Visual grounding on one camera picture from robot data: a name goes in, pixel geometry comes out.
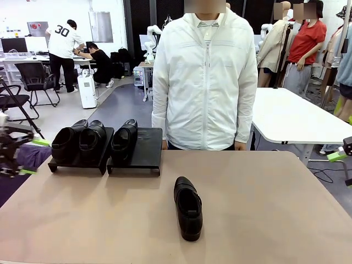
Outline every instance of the white jacket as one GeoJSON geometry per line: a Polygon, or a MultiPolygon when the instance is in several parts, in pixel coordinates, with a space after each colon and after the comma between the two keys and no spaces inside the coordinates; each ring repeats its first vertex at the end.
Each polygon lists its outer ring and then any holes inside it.
{"type": "Polygon", "coordinates": [[[152,126],[185,150],[247,142],[257,88],[254,33],[227,8],[207,48],[192,14],[164,29],[153,71],[152,126]]]}

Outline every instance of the hand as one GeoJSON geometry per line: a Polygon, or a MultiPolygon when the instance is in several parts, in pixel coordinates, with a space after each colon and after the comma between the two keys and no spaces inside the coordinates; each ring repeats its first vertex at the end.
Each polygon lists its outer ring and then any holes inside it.
{"type": "Polygon", "coordinates": [[[247,150],[247,144],[235,141],[235,150],[246,151],[247,150]]]}
{"type": "Polygon", "coordinates": [[[297,62],[297,70],[301,71],[303,70],[304,64],[306,63],[306,59],[305,58],[301,58],[298,62],[297,62]]]}
{"type": "Polygon", "coordinates": [[[163,145],[162,145],[161,149],[162,150],[167,150],[168,149],[166,140],[163,140],[163,145]]]}

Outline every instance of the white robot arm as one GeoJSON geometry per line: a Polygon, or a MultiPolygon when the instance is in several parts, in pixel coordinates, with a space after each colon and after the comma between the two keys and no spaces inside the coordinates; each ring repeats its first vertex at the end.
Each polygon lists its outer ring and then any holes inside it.
{"type": "Polygon", "coordinates": [[[145,54],[145,57],[147,57],[145,62],[147,64],[154,61],[153,49],[156,47],[157,43],[155,37],[153,36],[153,32],[159,35],[162,33],[161,29],[157,25],[149,26],[147,29],[148,38],[150,40],[144,43],[144,46],[147,48],[147,53],[145,54]]]}

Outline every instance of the black leather shoe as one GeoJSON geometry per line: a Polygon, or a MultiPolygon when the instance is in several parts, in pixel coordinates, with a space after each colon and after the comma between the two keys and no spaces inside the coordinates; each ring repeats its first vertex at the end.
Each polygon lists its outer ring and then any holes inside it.
{"type": "Polygon", "coordinates": [[[106,141],[106,131],[99,120],[92,121],[79,137],[79,149],[83,162],[96,162],[106,141]]]}
{"type": "Polygon", "coordinates": [[[111,142],[111,157],[115,164],[125,162],[132,156],[137,138],[138,123],[130,119],[115,133],[111,142]]]}
{"type": "Polygon", "coordinates": [[[88,121],[83,119],[70,128],[63,128],[56,135],[51,149],[52,156],[58,163],[71,162],[78,151],[78,141],[81,132],[88,127],[88,121]]]}
{"type": "Polygon", "coordinates": [[[174,188],[181,235],[187,241],[196,241],[203,226],[202,200],[186,177],[179,177],[174,188]]]}

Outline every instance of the black bag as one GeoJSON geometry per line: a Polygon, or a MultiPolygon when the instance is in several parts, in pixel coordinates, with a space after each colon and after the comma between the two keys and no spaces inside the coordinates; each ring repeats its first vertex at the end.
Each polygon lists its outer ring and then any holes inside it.
{"type": "Polygon", "coordinates": [[[125,69],[121,63],[113,63],[113,72],[115,79],[121,79],[125,75],[125,69]]]}
{"type": "Polygon", "coordinates": [[[130,63],[132,61],[130,53],[125,48],[119,49],[119,59],[122,63],[130,63]]]}

